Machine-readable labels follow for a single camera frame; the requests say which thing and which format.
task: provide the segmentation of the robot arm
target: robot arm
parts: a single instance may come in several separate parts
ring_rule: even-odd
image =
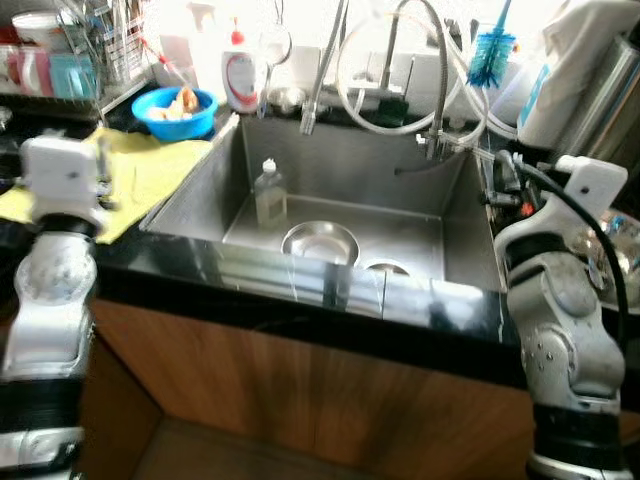
[[[20,308],[0,372],[0,474],[68,480],[83,440],[79,405],[93,319],[93,238],[103,225],[97,152],[40,137],[22,147],[41,226],[18,267]]]
[[[562,165],[575,167],[565,193],[600,216],[626,171],[583,157],[563,158]],[[536,433],[527,472],[535,480],[631,480],[618,426],[624,358],[603,327],[582,262],[564,246],[563,237],[580,226],[575,213],[552,195],[538,212],[496,237],[534,403]]]

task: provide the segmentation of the black cable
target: black cable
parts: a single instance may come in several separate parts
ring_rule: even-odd
[[[578,216],[587,224],[596,234],[598,241],[602,245],[607,261],[611,267],[611,273],[613,274],[613,281],[616,287],[616,296],[618,299],[618,313],[620,314],[620,321],[618,322],[618,346],[624,354],[627,347],[626,332],[629,321],[629,302],[627,300],[627,290],[624,284],[624,276],[618,263],[618,256],[616,255],[615,248],[611,243],[611,240],[606,233],[602,231],[598,221],[593,218],[589,212],[587,212],[578,202],[567,195],[562,187],[549,178],[546,174],[542,173],[535,167],[527,165],[522,162],[514,162],[514,166],[524,176],[531,179],[539,187],[548,190],[556,195],[560,200],[567,204]]]

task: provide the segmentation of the sink basin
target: sink basin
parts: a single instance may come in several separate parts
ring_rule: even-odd
[[[501,290],[471,154],[429,172],[394,176],[398,166],[424,163],[413,138],[324,124],[307,137],[298,128],[296,121],[271,118],[228,124],[209,156],[141,228],[280,254],[292,227],[333,222],[358,243],[355,268]],[[261,230],[251,188],[267,158],[286,180],[288,218]]]

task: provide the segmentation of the wire rack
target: wire rack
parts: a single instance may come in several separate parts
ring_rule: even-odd
[[[72,12],[76,22],[69,25],[60,17],[60,28],[67,36],[78,66],[88,56],[95,80],[83,71],[93,95],[63,99],[20,94],[0,94],[0,104],[23,113],[77,120],[102,120],[120,103],[131,97],[153,78],[151,61],[142,44],[145,17],[157,0],[108,0],[89,13],[73,0],[58,0],[60,11]]]

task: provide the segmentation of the blue bowl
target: blue bowl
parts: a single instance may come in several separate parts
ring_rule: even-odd
[[[176,97],[180,87],[159,88],[139,97],[131,106],[133,115],[144,122],[158,140],[178,142],[198,138],[213,129],[213,115],[218,110],[216,98],[204,90],[194,89],[201,111],[186,120],[152,120],[147,112],[152,107],[167,108]]]

